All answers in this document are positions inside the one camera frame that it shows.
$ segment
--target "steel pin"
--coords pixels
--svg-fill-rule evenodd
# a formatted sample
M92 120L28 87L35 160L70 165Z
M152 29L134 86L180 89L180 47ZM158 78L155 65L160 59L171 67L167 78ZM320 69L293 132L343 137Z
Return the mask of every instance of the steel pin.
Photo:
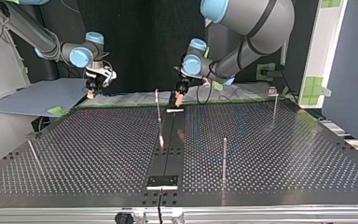
M32 154L34 154L34 158L39 161L39 158L37 157L36 151L34 150L34 144L32 143L31 139L28 139L28 145L30 146L32 150Z
M277 114L278 100L279 100L279 94L277 94L277 95L275 96L274 118L275 118L275 115Z
M164 147L164 138L162 137L162 124L161 124L161 114L159 109L159 97L158 97L158 90L156 90L156 104L157 104L157 112L158 112L158 125L159 125L159 144L161 148Z
M226 184L227 139L223 139L223 184Z

